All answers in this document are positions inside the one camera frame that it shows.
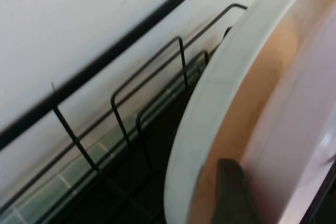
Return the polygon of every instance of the black metal rod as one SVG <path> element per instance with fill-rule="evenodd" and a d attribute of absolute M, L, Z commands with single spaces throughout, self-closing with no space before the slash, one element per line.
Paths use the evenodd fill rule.
<path fill-rule="evenodd" d="M 228 7 L 226 7 L 220 14 L 218 14 L 217 17 L 215 17 L 209 24 L 206 25 L 206 27 L 204 27 L 198 34 L 196 34 L 190 41 L 187 42 L 187 44 L 185 44 L 184 46 L 184 50 L 186 50 L 192 43 L 194 43 L 198 38 L 200 38 L 201 35 L 203 35 L 203 33 L 205 33 L 206 31 L 208 31 L 217 21 L 220 20 L 221 17 L 223 17 L 229 10 L 231 10 L 232 8 L 240 8 L 243 10 L 246 10 L 247 7 L 241 4 L 230 4 Z"/>
<path fill-rule="evenodd" d="M 67 133 L 69 134 L 70 138 L 72 139 L 72 141 L 74 142 L 74 144 L 77 146 L 77 148 L 79 149 L 79 151 L 82 153 L 82 155 L 84 156 L 84 158 L 87 160 L 87 162 L 90 164 L 90 166 L 93 169 L 98 170 L 98 167 L 96 166 L 96 164 L 94 163 L 94 161 L 92 160 L 92 158 L 90 157 L 90 155 L 87 153 L 87 151 L 85 150 L 85 148 L 82 146 L 82 144 L 77 140 L 76 135 L 74 134 L 74 132 L 72 131 L 70 125 L 68 124 L 68 122 L 65 120 L 64 116 L 62 115 L 62 113 L 59 111 L 58 107 L 54 108 L 54 113 L 56 114 L 58 120 L 61 122 L 62 126 L 64 127 L 64 129 L 67 131 Z"/>
<path fill-rule="evenodd" d="M 202 50 L 201 52 L 199 52 L 196 56 L 194 56 L 187 64 L 185 69 L 180 70 L 177 75 L 168 83 L 168 85 L 166 85 L 166 87 L 169 87 L 173 82 L 175 82 L 183 73 L 187 72 L 187 69 L 189 66 L 191 66 L 192 64 L 194 64 L 198 58 L 202 55 L 207 55 L 206 58 L 208 58 L 208 53 L 205 50 Z M 142 127 L 141 127 L 141 117 L 143 116 L 143 114 L 145 113 L 145 111 L 152 105 L 152 102 L 149 102 L 138 114 L 137 117 L 135 118 L 135 125 L 136 128 L 138 129 L 138 133 L 139 131 L 142 133 Z"/>
<path fill-rule="evenodd" d="M 182 57 L 182 64 L 184 61 L 184 53 L 183 53 L 183 42 L 182 42 L 182 38 L 177 36 L 175 38 L 173 38 L 172 40 L 170 40 L 166 45 L 164 45 L 154 56 L 152 56 L 140 69 L 138 69 L 133 75 L 131 75 L 131 77 L 129 77 L 120 87 L 117 88 L 117 90 L 115 90 L 115 92 L 112 94 L 111 96 L 111 106 L 112 106 L 112 110 L 114 111 L 114 114 L 116 115 L 119 127 L 122 131 L 122 134 L 124 135 L 124 139 L 127 142 L 128 148 L 130 149 L 131 144 L 130 144 L 130 140 L 129 137 L 127 135 L 125 126 L 121 120 L 121 116 L 119 114 L 118 111 L 118 107 L 120 105 L 122 105 L 127 99 L 129 99 L 133 94 L 135 94 L 136 91 L 134 91 L 133 93 L 130 92 L 128 93 L 118 104 L 116 104 L 116 96 L 121 92 L 121 90 L 123 90 L 133 79 L 135 79 L 137 77 L 137 75 L 139 75 L 145 68 L 147 68 L 158 56 L 160 56 L 165 50 L 168 49 L 169 46 L 171 46 L 174 42 L 179 41 L 179 45 L 180 45 L 180 51 L 181 51 L 181 57 Z M 143 85 L 145 85 L 151 78 L 146 78 L 143 82 L 141 82 L 137 88 L 140 89 Z"/>
<path fill-rule="evenodd" d="M 183 49 L 183 43 L 182 40 L 179 40 L 180 43 L 180 52 L 181 52 L 181 59 L 182 59 L 182 68 L 185 69 L 185 58 L 184 58 L 184 49 Z M 184 84 L 185 87 L 188 88 L 188 77 L 187 72 L 184 72 Z"/>
<path fill-rule="evenodd" d="M 185 0 L 167 0 L 144 21 L 138 24 L 134 29 L 132 29 L 117 43 L 115 43 L 110 49 L 108 49 L 87 67 L 83 68 L 79 73 L 74 75 L 69 81 L 62 85 L 60 89 L 56 90 L 53 94 L 43 99 L 37 106 L 27 111 L 18 120 L 6 127 L 0 134 L 0 150 L 5 148 L 14 139 L 24 133 L 28 128 L 43 118 L 51 110 L 53 110 L 55 106 L 62 103 L 62 101 L 67 99 L 76 90 L 82 87 L 108 64 L 113 62 L 133 43 L 135 43 L 145 33 L 158 24 L 164 17 L 166 17 L 171 11 L 176 9 L 183 1 Z"/>
<path fill-rule="evenodd" d="M 123 90 L 132 80 L 134 80 L 143 70 L 145 70 L 158 56 L 160 56 L 164 51 L 168 49 L 174 42 L 176 41 L 182 41 L 182 38 L 180 36 L 176 36 L 173 39 L 171 39 L 167 44 L 165 44 L 154 56 L 152 56 L 141 68 L 139 68 L 134 74 L 132 74 L 122 85 L 120 85 L 113 95 L 111 96 L 111 100 L 115 100 L 116 96 L 120 93 L 121 90 Z"/>
<path fill-rule="evenodd" d="M 196 73 L 197 73 L 197 69 L 192 70 L 192 72 L 190 73 L 189 81 L 191 80 L 192 77 L 194 77 L 194 76 L 193 76 L 194 74 L 196 75 Z M 175 88 L 171 91 L 171 93 L 176 93 L 176 92 L 178 92 L 178 90 L 181 89 L 181 87 L 182 87 L 181 85 L 178 85 L 177 87 L 175 87 Z M 149 102 L 149 105 L 150 105 L 150 106 L 147 106 L 147 107 L 146 107 L 147 109 L 146 109 L 144 112 L 142 112 L 142 111 L 140 112 L 140 113 L 141 113 L 141 117 L 143 117 L 142 120 L 143 120 L 143 121 L 146 121 L 148 118 L 151 117 L 151 114 L 147 114 L 147 115 L 143 116 L 144 113 L 145 113 L 146 111 L 148 111 L 148 108 L 151 108 L 151 111 L 156 111 L 156 110 L 159 109 L 161 106 L 163 106 L 163 105 L 167 102 L 167 100 L 168 100 L 168 97 L 167 97 L 166 99 L 160 101 L 160 102 L 159 102 L 156 106 L 154 106 L 153 108 L 151 108 L 151 105 L 153 104 L 153 101 L 152 101 L 152 102 Z"/>
<path fill-rule="evenodd" d="M 117 106 L 116 106 L 116 103 L 114 102 L 114 100 L 111 100 L 111 106 L 112 106 L 112 109 L 114 110 L 114 114 L 115 114 L 115 118 L 117 118 L 117 121 L 118 121 L 118 124 L 119 124 L 119 127 L 122 131 L 122 134 L 124 135 L 124 139 L 126 140 L 126 143 L 127 143 L 127 146 L 128 146 L 128 149 L 130 150 L 131 148 L 131 143 L 130 143 L 130 139 L 127 135 L 127 131 L 126 131 L 126 128 L 121 120 L 121 117 L 119 115 L 119 112 L 118 112 L 118 109 L 117 109 Z"/>

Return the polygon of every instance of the grout line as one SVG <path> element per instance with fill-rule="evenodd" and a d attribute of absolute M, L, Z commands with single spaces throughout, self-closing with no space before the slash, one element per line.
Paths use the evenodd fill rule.
<path fill-rule="evenodd" d="M 26 222 L 26 220 L 22 217 L 22 215 L 20 214 L 20 212 L 15 208 L 15 207 L 12 207 L 12 210 L 15 214 L 15 216 L 23 223 L 23 224 L 28 224 Z"/>
<path fill-rule="evenodd" d="M 99 141 L 98 141 L 97 145 L 99 145 L 104 151 L 106 151 L 106 152 L 109 151 L 109 149 L 107 149 L 106 146 L 103 145 L 102 143 L 100 143 Z"/>
<path fill-rule="evenodd" d="M 70 189 L 71 185 L 70 183 L 64 178 L 64 176 L 61 173 L 57 173 L 57 177 L 63 181 L 63 183 Z M 75 195 L 77 193 L 76 190 L 72 191 L 72 194 Z"/>
<path fill-rule="evenodd" d="M 97 145 L 99 145 L 104 151 L 106 151 L 106 152 L 109 151 L 109 149 L 107 149 L 107 147 L 103 143 L 98 142 Z M 114 154 L 113 153 L 111 153 L 109 156 L 111 158 L 114 158 Z"/>
<path fill-rule="evenodd" d="M 67 180 L 63 177 L 63 175 L 61 173 L 57 173 L 57 177 L 63 181 L 63 183 L 68 187 L 71 188 L 71 185 L 69 184 L 69 182 L 67 182 Z"/>

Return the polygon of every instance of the dish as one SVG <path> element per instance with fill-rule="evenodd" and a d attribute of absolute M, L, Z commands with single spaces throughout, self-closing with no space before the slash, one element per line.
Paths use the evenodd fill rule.
<path fill-rule="evenodd" d="M 175 137 L 164 190 L 167 223 L 209 223 L 216 161 L 243 155 L 262 109 L 331 0 L 311 9 L 314 1 L 257 0 L 217 49 Z M 254 92 L 250 87 L 258 87 L 258 81 L 263 85 Z M 245 120 L 245 128 L 239 119 Z M 233 142 L 239 136 L 243 139 Z"/>

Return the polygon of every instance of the green tile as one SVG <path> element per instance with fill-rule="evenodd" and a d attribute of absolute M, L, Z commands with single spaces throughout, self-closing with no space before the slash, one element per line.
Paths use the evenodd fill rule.
<path fill-rule="evenodd" d="M 67 190 L 63 181 L 54 177 L 18 205 L 18 211 L 28 224 L 35 223 Z"/>
<path fill-rule="evenodd" d="M 88 154 L 94 162 L 97 162 L 105 153 L 106 152 L 97 144 L 88 150 Z M 83 155 L 80 155 L 60 173 L 70 185 L 74 185 L 90 168 L 91 166 L 87 160 Z"/>
<path fill-rule="evenodd" d="M 0 215 L 0 224 L 3 223 L 3 221 L 5 219 L 8 218 L 9 215 L 13 214 L 13 211 L 9 208 L 7 209 L 5 212 L 3 212 L 1 215 Z"/>
<path fill-rule="evenodd" d="M 16 215 L 11 216 L 5 222 L 0 222 L 1 224 L 22 224 L 21 220 L 16 217 Z"/>
<path fill-rule="evenodd" d="M 82 155 L 80 155 L 60 173 L 70 185 L 74 185 L 89 169 L 90 164 Z"/>
<path fill-rule="evenodd" d="M 126 131 L 130 131 L 132 128 L 135 127 L 135 116 L 132 115 L 125 120 L 123 120 L 123 124 L 125 126 Z M 123 138 L 122 131 L 117 125 L 114 127 L 109 133 L 107 133 L 101 140 L 100 142 L 107 148 L 107 149 L 112 149 L 115 144 Z"/>
<path fill-rule="evenodd" d="M 104 154 L 106 151 L 100 147 L 98 144 L 95 144 L 92 148 L 88 150 L 88 154 L 92 158 L 92 160 L 96 163 Z"/>

